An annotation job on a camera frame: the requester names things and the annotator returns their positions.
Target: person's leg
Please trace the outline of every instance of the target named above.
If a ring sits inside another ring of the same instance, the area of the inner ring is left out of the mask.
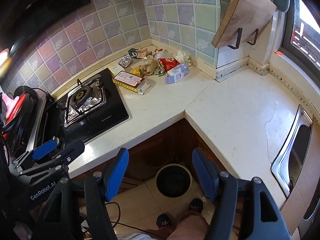
[[[209,225],[201,215],[202,210],[203,202],[194,199],[190,203],[189,210],[180,217],[175,231],[167,239],[203,240]]]
[[[174,231],[175,227],[171,226],[170,218],[166,214],[161,214],[157,218],[157,226],[159,229],[147,229],[148,235],[158,240],[167,239]]]

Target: window frame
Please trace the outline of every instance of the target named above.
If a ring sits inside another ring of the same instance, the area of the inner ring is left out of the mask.
[[[289,10],[285,15],[284,32],[279,51],[297,64],[313,80],[313,82],[320,87],[320,71],[301,51],[290,43],[294,24],[294,15],[295,0],[290,0]]]

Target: red snack package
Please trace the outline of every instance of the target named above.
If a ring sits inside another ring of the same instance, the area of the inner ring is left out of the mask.
[[[175,58],[158,58],[158,61],[166,72],[180,64]]]

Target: foot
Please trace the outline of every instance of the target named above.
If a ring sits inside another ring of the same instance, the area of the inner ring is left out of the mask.
[[[194,210],[201,214],[203,210],[203,202],[199,198],[195,198],[193,201],[191,201],[188,210]]]
[[[157,217],[157,226],[158,228],[171,226],[170,218],[166,214],[161,214]]]

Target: black glass stovetop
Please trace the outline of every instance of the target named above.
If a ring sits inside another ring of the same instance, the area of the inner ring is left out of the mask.
[[[65,127],[65,111],[62,108],[68,99],[66,93],[43,113],[37,144],[41,145],[55,136],[59,138],[59,148],[65,148],[76,140],[86,142],[129,118],[110,71],[102,70],[97,76],[103,85],[107,102]]]

